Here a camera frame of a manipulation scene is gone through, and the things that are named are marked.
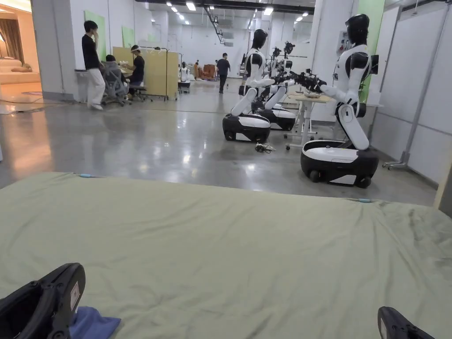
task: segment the metal stand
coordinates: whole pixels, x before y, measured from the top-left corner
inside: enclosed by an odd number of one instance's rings
[[[451,0],[447,0],[446,8],[444,9],[443,17],[441,20],[441,25],[440,25],[441,28],[439,29],[438,36],[436,37],[434,52],[432,53],[432,55],[430,57],[427,74],[424,79],[424,84],[423,84],[422,91],[421,91],[421,94],[419,97],[418,106],[416,108],[416,113],[414,115],[413,123],[411,125],[410,135],[408,137],[408,142],[406,144],[405,150],[402,152],[402,156],[400,157],[399,161],[388,161],[382,165],[383,168],[387,167],[388,170],[392,170],[393,168],[404,170],[404,169],[408,168],[408,161],[410,160],[410,150],[411,150],[411,146],[413,145],[414,134],[416,133],[416,129],[419,124],[419,119],[421,117],[422,107],[424,105],[424,100],[425,100],[425,96],[427,94],[428,85],[429,85],[430,79],[432,77],[433,66],[435,64],[436,56],[438,54],[439,43],[441,42],[441,37],[443,36],[443,30],[444,30],[444,26],[446,24],[447,13],[449,12],[450,5],[451,5]]]

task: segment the white table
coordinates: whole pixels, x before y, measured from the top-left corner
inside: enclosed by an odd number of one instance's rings
[[[298,107],[298,117],[297,120],[299,121],[298,124],[298,133],[286,133],[284,134],[284,137],[300,137],[301,138],[301,144],[286,144],[286,149],[289,150],[291,147],[295,148],[302,148],[304,144],[308,141],[308,134],[315,134],[315,132],[311,129],[311,113],[312,113],[312,106],[315,103],[319,104],[326,104],[331,100],[330,97],[327,97],[326,95],[321,95],[318,98],[308,98],[304,94],[301,95],[289,95],[290,99],[295,99],[296,101],[300,102],[300,106]]]

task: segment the beige sofa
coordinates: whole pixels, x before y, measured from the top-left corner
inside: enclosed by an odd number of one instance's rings
[[[0,59],[0,84],[23,84],[41,81],[37,72],[12,72],[11,70],[16,67],[22,67],[22,63],[19,60]]]

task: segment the man in black shirt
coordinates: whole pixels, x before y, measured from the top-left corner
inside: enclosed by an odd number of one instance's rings
[[[132,75],[128,77],[131,85],[140,86],[144,80],[144,59],[141,56],[140,48],[137,45],[132,46],[130,52],[135,55],[133,66],[125,65],[126,68],[133,71]],[[134,89],[129,89],[131,95],[135,94]]]
[[[88,107],[102,110],[100,102],[105,91],[105,81],[100,73],[102,64],[97,55],[97,24],[94,21],[85,21],[85,35],[82,38],[83,58],[88,72]]]
[[[223,94],[223,87],[227,79],[227,71],[231,70],[229,61],[227,60],[227,53],[223,53],[223,59],[218,60],[217,63],[218,76],[220,77],[220,94]]]

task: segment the pillow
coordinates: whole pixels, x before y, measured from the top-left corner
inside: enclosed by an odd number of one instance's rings
[[[15,67],[11,68],[11,72],[30,73],[32,70],[26,67]]]

